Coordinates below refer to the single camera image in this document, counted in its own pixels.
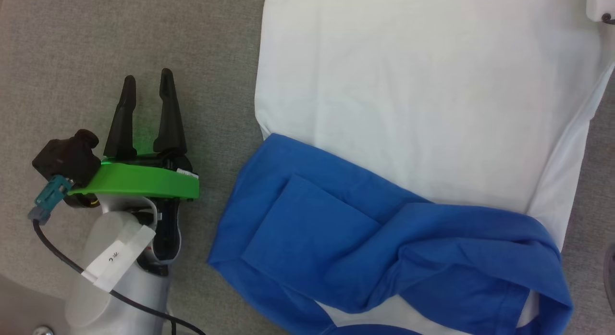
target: folded blue fabric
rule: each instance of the folded blue fabric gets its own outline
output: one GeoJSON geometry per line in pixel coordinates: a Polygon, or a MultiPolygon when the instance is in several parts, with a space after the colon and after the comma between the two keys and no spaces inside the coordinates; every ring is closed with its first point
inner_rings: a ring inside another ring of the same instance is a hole
{"type": "MultiPolygon", "coordinates": [[[[239,174],[209,263],[294,334],[369,333],[382,322],[336,326],[316,302],[363,313],[392,296],[469,334],[559,334],[572,313],[559,251],[538,221],[433,204],[275,134],[239,174]],[[530,289],[540,313],[517,329],[530,289]]],[[[377,332],[415,334],[388,331],[377,332]]]]}

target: cable connector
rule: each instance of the cable connector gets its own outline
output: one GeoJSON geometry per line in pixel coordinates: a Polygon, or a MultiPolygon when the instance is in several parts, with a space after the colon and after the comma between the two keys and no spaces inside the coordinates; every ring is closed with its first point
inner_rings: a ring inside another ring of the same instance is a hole
{"type": "Polygon", "coordinates": [[[35,199],[35,207],[28,213],[28,219],[31,221],[38,220],[40,225],[45,225],[53,208],[66,197],[73,185],[72,180],[66,179],[62,175],[54,175],[35,199]]]}

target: gray fabric surface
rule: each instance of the gray fabric surface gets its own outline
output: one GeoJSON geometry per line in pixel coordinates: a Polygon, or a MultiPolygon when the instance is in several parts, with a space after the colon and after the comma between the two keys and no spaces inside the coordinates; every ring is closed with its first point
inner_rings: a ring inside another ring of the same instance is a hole
{"type": "Polygon", "coordinates": [[[562,250],[575,303],[567,334],[615,334],[603,284],[606,248],[615,243],[615,76],[591,121],[575,205],[562,250]]]}
{"type": "Polygon", "coordinates": [[[42,324],[53,329],[57,335],[68,333],[64,300],[61,298],[35,292],[1,275],[0,296],[0,334],[30,334],[42,324]]]}
{"type": "MultiPolygon", "coordinates": [[[[184,207],[173,313],[211,335],[283,334],[206,265],[240,166],[261,142],[253,114],[263,0],[3,0],[0,9],[0,272],[65,298],[75,274],[25,218],[44,181],[29,162],[50,138],[81,127],[105,142],[123,77],[138,88],[135,144],[158,133],[160,70],[173,70],[200,200],[184,207]]],[[[612,334],[602,286],[614,240],[615,84],[593,121],[563,251],[576,312],[570,334],[612,334]]],[[[103,144],[96,152],[101,155],[103,144]]],[[[44,228],[79,257],[98,210],[60,206],[44,228]]]]}

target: cable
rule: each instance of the cable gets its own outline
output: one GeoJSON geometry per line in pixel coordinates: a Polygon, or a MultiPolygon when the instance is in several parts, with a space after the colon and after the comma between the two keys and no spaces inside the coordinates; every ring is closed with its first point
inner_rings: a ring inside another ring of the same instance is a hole
{"type": "MultiPolygon", "coordinates": [[[[169,305],[167,304],[167,315],[172,316],[171,310],[169,309],[169,305]]],[[[177,335],[177,324],[175,322],[171,322],[171,335],[177,335]]]]}
{"type": "MultiPolygon", "coordinates": [[[[79,265],[77,265],[77,263],[71,261],[70,258],[66,257],[62,252],[60,252],[60,250],[58,250],[45,236],[45,234],[43,234],[42,230],[40,229],[40,224],[38,220],[33,220],[32,224],[35,228],[35,232],[37,233],[40,241],[42,241],[42,243],[57,257],[59,258],[62,262],[68,264],[69,267],[73,268],[73,270],[77,271],[79,274],[83,273],[84,269],[82,267],[80,267],[79,265]]],[[[198,335],[206,335],[206,333],[204,333],[201,329],[198,329],[196,326],[193,326],[192,324],[190,324],[189,322],[186,322],[184,320],[180,320],[180,318],[176,318],[173,317],[171,315],[167,315],[166,313],[154,310],[154,309],[150,309],[147,306],[143,306],[141,304],[139,304],[138,302],[134,302],[129,298],[126,298],[125,296],[117,293],[116,291],[112,290],[111,292],[109,292],[110,295],[114,296],[115,298],[118,298],[119,300],[125,302],[126,304],[129,304],[130,306],[139,309],[141,311],[147,312],[150,315],[154,315],[156,317],[160,317],[163,318],[165,320],[169,320],[171,321],[171,329],[172,331],[175,331],[175,324],[180,324],[192,331],[194,331],[194,333],[197,333],[198,335]]]]}

